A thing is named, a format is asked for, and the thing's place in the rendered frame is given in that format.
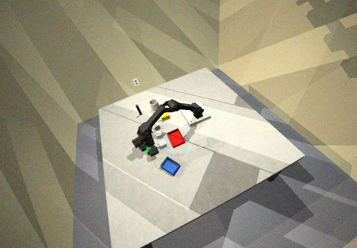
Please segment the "red tray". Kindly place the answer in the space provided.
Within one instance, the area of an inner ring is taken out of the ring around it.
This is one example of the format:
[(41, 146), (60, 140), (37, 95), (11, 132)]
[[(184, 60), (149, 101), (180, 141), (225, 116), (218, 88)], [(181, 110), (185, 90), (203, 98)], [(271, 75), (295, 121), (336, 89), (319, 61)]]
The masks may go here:
[(167, 135), (168, 135), (168, 137), (169, 137), (169, 139), (171, 141), (171, 144), (172, 144), (173, 148), (178, 147), (178, 146), (186, 143), (178, 128), (173, 130), (173, 131), (168, 132)]

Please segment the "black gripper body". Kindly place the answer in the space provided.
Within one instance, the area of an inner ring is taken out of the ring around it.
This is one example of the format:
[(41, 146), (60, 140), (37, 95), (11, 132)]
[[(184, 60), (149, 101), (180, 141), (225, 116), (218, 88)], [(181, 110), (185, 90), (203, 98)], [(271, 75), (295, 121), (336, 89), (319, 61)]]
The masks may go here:
[[(149, 148), (151, 148), (151, 149), (149, 150), (150, 156), (154, 156), (154, 155), (156, 155), (156, 154), (159, 153), (159, 152), (158, 152), (158, 149), (154, 146), (155, 142), (154, 142), (153, 138), (152, 138), (151, 141), (145, 142), (145, 144), (147, 144), (147, 145), (149, 146)], [(152, 147), (152, 146), (153, 146), (153, 147)]]

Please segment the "blue tray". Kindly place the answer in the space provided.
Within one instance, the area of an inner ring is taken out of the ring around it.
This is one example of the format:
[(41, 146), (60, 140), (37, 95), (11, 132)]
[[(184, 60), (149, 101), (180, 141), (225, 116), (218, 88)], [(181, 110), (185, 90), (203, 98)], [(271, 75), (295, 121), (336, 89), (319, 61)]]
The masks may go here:
[(170, 159), (169, 157), (165, 158), (163, 163), (160, 165), (162, 169), (175, 176), (179, 168), (181, 167), (179, 163)]

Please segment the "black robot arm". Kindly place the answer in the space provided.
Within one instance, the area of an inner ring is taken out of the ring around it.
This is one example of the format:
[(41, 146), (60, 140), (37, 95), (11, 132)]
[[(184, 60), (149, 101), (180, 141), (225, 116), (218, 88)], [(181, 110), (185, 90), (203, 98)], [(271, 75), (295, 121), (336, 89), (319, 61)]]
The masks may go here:
[[(168, 106), (169, 108), (166, 108)], [(154, 112), (154, 114), (144, 123), (142, 123), (138, 127), (137, 135), (135, 139), (132, 140), (132, 144), (135, 148), (139, 148), (141, 151), (145, 151), (146, 147), (149, 147), (145, 142), (149, 142), (152, 140), (152, 127), (158, 121), (158, 119), (166, 112), (176, 112), (182, 110), (190, 110), (194, 117), (199, 119), (203, 116), (204, 109), (201, 108), (197, 103), (186, 104), (179, 103), (173, 99), (166, 101), (164, 104), (158, 106), (158, 109)]]

